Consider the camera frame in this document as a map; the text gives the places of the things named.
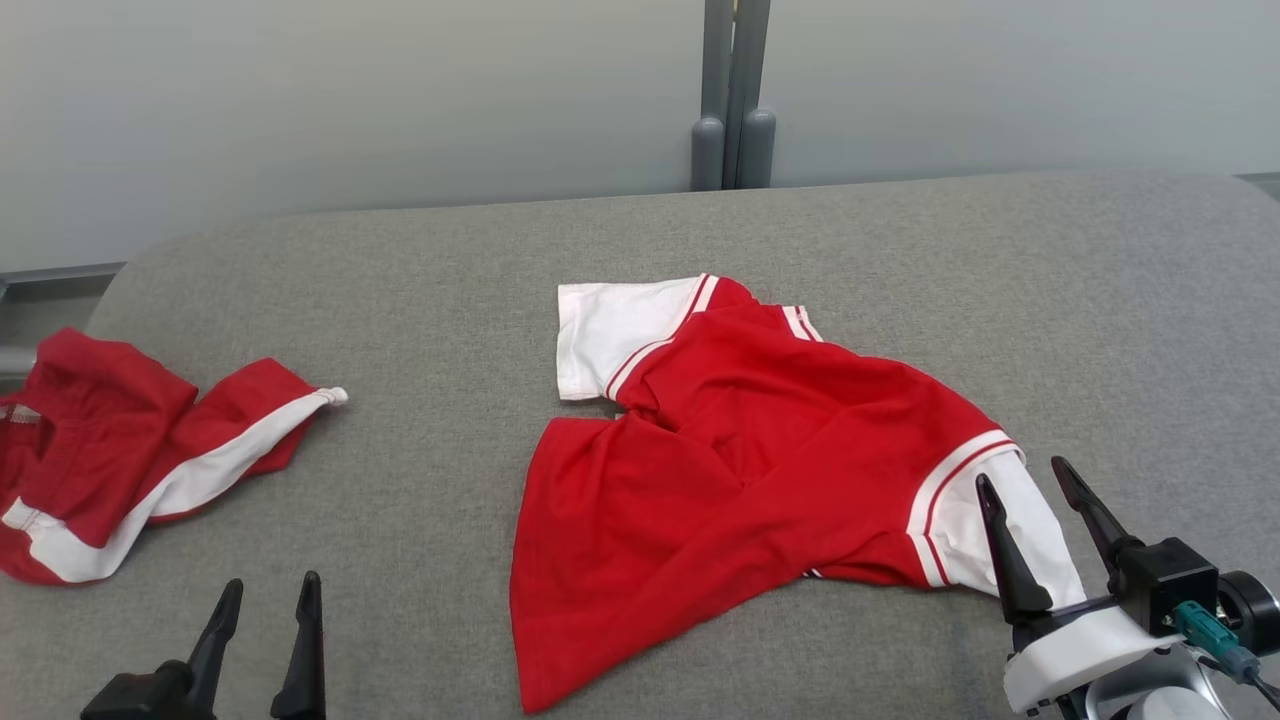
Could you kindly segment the red white jersey shirt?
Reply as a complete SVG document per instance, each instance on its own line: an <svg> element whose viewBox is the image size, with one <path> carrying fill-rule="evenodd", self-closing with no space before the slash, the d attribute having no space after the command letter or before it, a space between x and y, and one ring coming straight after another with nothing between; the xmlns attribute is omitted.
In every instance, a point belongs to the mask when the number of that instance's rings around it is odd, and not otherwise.
<svg viewBox="0 0 1280 720"><path fill-rule="evenodd" d="M987 477L1053 609L1085 589L1004 428L934 377L826 342L703 273L562 284L563 401L527 470L509 612L526 714L804 577L995 594Z"/></svg>

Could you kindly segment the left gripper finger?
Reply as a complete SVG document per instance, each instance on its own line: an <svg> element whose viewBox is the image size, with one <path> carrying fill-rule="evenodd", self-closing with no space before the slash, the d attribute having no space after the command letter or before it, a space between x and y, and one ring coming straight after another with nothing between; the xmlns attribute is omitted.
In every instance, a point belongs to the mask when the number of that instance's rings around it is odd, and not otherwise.
<svg viewBox="0 0 1280 720"><path fill-rule="evenodd" d="M236 635L243 593L244 583L239 578L225 584L189 656L188 666L192 682L186 694L186 706L193 720L216 720L214 705L221 665L227 646Z"/></svg>
<svg viewBox="0 0 1280 720"><path fill-rule="evenodd" d="M282 689L271 701L273 720L326 720L323 585L316 571L303 575L294 619L297 633Z"/></svg>

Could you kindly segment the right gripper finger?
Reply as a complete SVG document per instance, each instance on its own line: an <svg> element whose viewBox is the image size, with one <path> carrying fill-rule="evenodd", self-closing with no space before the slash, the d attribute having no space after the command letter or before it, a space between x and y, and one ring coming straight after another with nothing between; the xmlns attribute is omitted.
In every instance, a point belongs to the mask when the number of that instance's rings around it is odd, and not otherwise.
<svg viewBox="0 0 1280 720"><path fill-rule="evenodd" d="M1052 456L1051 468L1068 505L1085 523L1108 577L1120 577L1120 555L1146 543L1125 529L1064 456Z"/></svg>
<svg viewBox="0 0 1280 720"><path fill-rule="evenodd" d="M1047 618L1053 601L1023 557L1007 525L1007 510L986 474L975 478L975 492L1005 621L1023 626Z"/></svg>

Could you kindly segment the grey vertical partition post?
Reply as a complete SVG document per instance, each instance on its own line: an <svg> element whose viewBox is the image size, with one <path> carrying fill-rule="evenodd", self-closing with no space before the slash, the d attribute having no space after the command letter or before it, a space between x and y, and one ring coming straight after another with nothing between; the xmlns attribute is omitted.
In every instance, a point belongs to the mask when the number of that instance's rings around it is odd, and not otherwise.
<svg viewBox="0 0 1280 720"><path fill-rule="evenodd" d="M745 113L760 105L771 0L705 0L700 117L724 123L723 188L736 190Z"/></svg>

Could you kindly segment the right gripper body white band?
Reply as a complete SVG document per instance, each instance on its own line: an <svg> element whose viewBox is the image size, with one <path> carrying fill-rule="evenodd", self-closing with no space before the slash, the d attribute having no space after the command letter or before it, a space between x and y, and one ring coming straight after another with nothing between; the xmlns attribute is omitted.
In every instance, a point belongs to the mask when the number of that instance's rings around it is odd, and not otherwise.
<svg viewBox="0 0 1280 720"><path fill-rule="evenodd" d="M1010 708L1024 714L1184 639L1149 634L1110 600L1024 618L1012 624L1004 693Z"/></svg>

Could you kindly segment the grey rounded post stub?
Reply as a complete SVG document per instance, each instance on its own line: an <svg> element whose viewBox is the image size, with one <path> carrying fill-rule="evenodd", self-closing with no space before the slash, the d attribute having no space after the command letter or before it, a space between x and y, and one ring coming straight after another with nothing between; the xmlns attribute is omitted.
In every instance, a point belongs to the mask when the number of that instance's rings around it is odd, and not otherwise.
<svg viewBox="0 0 1280 720"><path fill-rule="evenodd" d="M691 128L690 190L723 188L724 123L716 115L701 117Z"/></svg>
<svg viewBox="0 0 1280 720"><path fill-rule="evenodd" d="M755 108L744 114L739 138L737 190L771 187L777 118L773 111Z"/></svg>

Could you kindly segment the red shorts white trim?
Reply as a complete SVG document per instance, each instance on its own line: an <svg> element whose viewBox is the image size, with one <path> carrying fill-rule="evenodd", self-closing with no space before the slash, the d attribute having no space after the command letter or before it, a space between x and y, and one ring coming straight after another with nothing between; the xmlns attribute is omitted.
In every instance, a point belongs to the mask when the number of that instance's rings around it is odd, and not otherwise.
<svg viewBox="0 0 1280 720"><path fill-rule="evenodd" d="M315 415L347 400L271 357L201 392L133 345L59 331L0 396L0 573L106 579L147 528L285 468Z"/></svg>

